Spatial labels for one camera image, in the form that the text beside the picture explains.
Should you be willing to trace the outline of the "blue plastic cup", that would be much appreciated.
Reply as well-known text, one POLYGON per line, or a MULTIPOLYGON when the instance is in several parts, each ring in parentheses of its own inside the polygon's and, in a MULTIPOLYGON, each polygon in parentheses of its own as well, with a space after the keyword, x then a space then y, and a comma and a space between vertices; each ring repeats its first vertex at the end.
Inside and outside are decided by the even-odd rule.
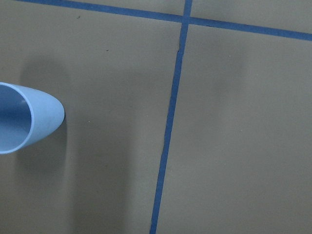
POLYGON ((65 117, 64 107, 43 91, 0 84, 0 153, 9 154, 53 133, 65 117))

